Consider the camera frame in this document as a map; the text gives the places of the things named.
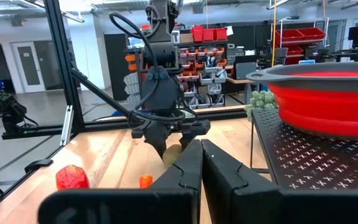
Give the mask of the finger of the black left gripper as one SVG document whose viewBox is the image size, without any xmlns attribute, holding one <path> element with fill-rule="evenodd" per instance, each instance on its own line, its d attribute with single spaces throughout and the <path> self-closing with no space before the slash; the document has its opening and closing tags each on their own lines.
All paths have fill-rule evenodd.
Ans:
<svg viewBox="0 0 358 224">
<path fill-rule="evenodd" d="M 189 145 L 189 143 L 196 137 L 196 134 L 191 133 L 183 133 L 182 137 L 180 138 L 180 144 L 183 150 Z"/>
<path fill-rule="evenodd" d="M 150 123 L 144 130 L 145 142 L 150 144 L 163 157 L 167 150 L 166 139 L 170 135 L 170 128 L 163 123 Z"/>
</svg>

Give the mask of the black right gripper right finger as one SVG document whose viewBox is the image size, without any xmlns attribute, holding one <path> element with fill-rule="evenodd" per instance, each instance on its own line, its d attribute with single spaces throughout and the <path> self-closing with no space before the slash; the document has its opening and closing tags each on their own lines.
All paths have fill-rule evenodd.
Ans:
<svg viewBox="0 0 358 224">
<path fill-rule="evenodd" d="M 201 145 L 213 223 L 358 223 L 358 190 L 286 189 L 213 142 Z"/>
</svg>

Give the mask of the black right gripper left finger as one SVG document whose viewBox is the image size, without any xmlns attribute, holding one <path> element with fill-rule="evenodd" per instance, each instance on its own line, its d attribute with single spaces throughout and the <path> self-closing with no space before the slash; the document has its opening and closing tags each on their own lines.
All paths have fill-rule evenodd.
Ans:
<svg viewBox="0 0 358 224">
<path fill-rule="evenodd" d="M 199 223 L 203 148 L 193 140 L 147 189 L 68 189 L 40 204 L 37 221 L 72 223 Z"/>
</svg>

